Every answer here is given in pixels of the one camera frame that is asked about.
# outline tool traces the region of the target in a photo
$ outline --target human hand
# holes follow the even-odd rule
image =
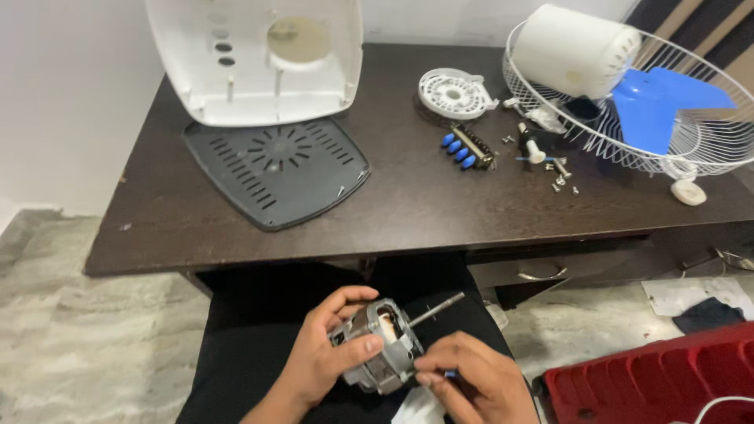
[[[456,424],[539,423],[521,370],[513,359],[463,332],[437,340],[414,361],[416,380],[437,396]],[[443,376],[458,370],[456,385]]]
[[[383,346],[380,336],[362,336],[333,347],[327,334],[365,306],[349,303],[374,300],[378,295],[371,287],[341,287],[312,309],[270,392],[286,392],[294,402],[311,408],[333,388],[342,373],[376,356]]]

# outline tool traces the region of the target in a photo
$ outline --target red plastic crate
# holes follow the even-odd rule
[[[559,424],[694,422],[722,396],[754,398],[754,322],[544,373]],[[754,404],[717,404],[703,424],[754,423]]]

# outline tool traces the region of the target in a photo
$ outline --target dark wooden desk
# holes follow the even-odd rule
[[[698,180],[707,203],[689,207],[671,180],[568,154],[571,184],[530,170],[512,144],[518,115],[487,112],[475,132],[500,152],[496,171],[461,172],[440,149],[447,133],[422,121],[412,97],[437,67],[481,74],[490,94],[510,95],[500,48],[364,45],[354,105],[339,122],[372,164],[372,176],[323,216],[259,231],[213,187],[181,139],[191,122],[163,80],[100,227],[85,272],[116,275],[200,270],[230,263],[336,259],[381,253],[480,249],[648,234],[668,227],[754,221],[754,196],[734,174]]]

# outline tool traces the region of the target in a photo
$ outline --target circular hole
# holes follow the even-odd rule
[[[223,53],[228,53],[229,51],[233,50],[233,46],[228,43],[217,43],[215,45],[215,50],[221,51]]]
[[[235,65],[235,60],[232,57],[220,57],[217,63],[223,66],[233,66]]]
[[[267,46],[279,58],[294,63],[309,63],[330,53],[327,29],[307,17],[285,17],[267,31]]]
[[[212,30],[212,36],[214,38],[217,38],[218,40],[224,40],[228,38],[231,35],[230,32],[228,32],[227,29],[213,29]]]
[[[208,14],[207,19],[210,20],[211,23],[225,23],[228,21],[228,18],[221,14]]]

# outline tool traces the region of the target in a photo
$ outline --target black vented base plate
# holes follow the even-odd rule
[[[217,188],[265,231],[325,212],[369,176],[369,163],[329,118],[260,128],[195,122],[183,138]]]

